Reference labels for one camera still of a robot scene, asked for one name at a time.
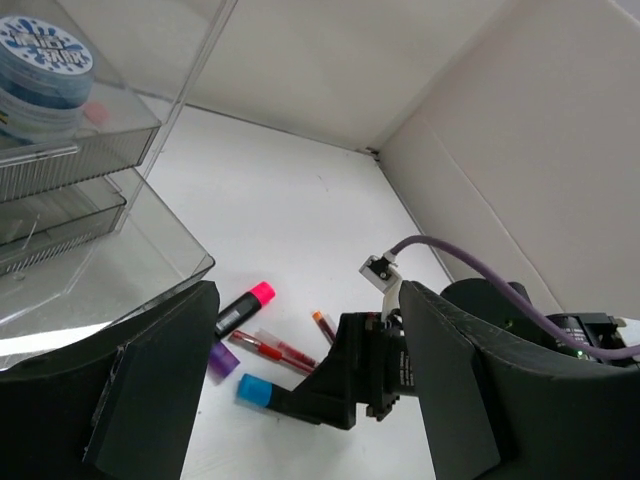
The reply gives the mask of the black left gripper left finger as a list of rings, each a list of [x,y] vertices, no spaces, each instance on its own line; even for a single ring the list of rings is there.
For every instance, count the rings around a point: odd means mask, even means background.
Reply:
[[[199,281],[3,371],[2,478],[180,478],[218,309]]]

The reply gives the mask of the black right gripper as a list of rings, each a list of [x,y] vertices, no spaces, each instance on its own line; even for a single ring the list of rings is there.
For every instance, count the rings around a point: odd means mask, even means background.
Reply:
[[[336,429],[356,424],[356,404],[380,422],[402,397],[417,397],[402,315],[398,309],[345,313],[339,329],[345,350],[334,344],[325,359],[293,390],[273,384],[269,409],[285,416]]]

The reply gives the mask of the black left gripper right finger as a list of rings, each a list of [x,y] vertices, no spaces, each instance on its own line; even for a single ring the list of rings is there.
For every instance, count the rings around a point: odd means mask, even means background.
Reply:
[[[635,479],[639,373],[521,339],[415,281],[399,294],[439,479]]]

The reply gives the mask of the blue cap highlighter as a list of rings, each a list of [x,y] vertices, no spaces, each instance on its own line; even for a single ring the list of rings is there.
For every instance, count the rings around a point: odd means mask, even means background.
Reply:
[[[242,404],[261,409],[283,414],[294,411],[292,391],[250,374],[241,377],[235,397]]]

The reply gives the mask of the purple cap highlighter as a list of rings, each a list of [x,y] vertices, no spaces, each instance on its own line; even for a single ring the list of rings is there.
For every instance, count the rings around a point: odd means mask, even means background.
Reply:
[[[240,360],[224,343],[218,342],[212,346],[208,357],[208,375],[216,384],[228,378],[239,365]]]

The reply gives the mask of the pink cap highlighter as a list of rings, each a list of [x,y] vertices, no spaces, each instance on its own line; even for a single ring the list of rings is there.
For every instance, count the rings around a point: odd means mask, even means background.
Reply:
[[[214,324],[215,335],[222,339],[270,303],[276,296],[273,287],[267,282],[260,282],[243,295],[223,308]]]

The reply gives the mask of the clear plastic organizer box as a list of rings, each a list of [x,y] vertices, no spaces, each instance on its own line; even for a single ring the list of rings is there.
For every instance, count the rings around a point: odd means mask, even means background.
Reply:
[[[1,132],[1,351],[132,317],[214,265],[148,183],[221,36],[231,1],[5,1],[1,18],[59,26],[94,57],[68,139]]]

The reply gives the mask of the blue jar front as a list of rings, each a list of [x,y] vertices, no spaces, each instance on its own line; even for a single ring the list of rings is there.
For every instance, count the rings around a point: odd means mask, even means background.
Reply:
[[[42,19],[1,18],[1,132],[25,143],[68,139],[94,83],[90,48]]]

